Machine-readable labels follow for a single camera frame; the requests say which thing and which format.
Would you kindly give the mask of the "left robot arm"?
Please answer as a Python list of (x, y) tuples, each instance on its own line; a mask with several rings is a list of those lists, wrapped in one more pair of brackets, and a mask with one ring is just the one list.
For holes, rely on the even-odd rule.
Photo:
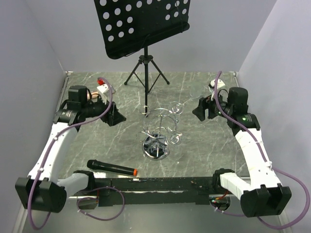
[(67, 198), (81, 191), (91, 195), (96, 189), (93, 172), (77, 170), (66, 179), (59, 179), (61, 164), (80, 127), (87, 119), (100, 119), (108, 126), (126, 121), (115, 102), (87, 99), (89, 90), (83, 85), (68, 89), (68, 98), (56, 112), (49, 139), (40, 158), (26, 178), (18, 178), (15, 189), (25, 209), (59, 213)]

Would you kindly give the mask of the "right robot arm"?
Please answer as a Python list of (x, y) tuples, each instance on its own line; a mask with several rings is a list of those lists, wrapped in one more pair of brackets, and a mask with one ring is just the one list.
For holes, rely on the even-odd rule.
[(217, 116), (232, 118), (227, 124), (242, 149), (250, 176), (250, 183), (247, 183), (235, 171), (221, 168), (212, 176), (212, 188), (216, 193), (228, 191), (239, 199), (246, 217), (280, 215), (292, 193), (272, 170), (258, 119), (248, 112), (247, 100), (246, 89), (232, 87), (227, 100), (223, 100), (222, 96), (209, 95), (200, 98), (193, 110), (200, 121)]

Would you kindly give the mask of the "chrome wine glass rack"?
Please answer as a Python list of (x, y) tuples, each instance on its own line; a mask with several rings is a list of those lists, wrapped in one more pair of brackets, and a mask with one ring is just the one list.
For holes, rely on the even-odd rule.
[(180, 132), (178, 123), (180, 115), (168, 108), (155, 108), (144, 114), (142, 130), (136, 134), (140, 137), (142, 153), (145, 158), (159, 161), (170, 154), (169, 137)]

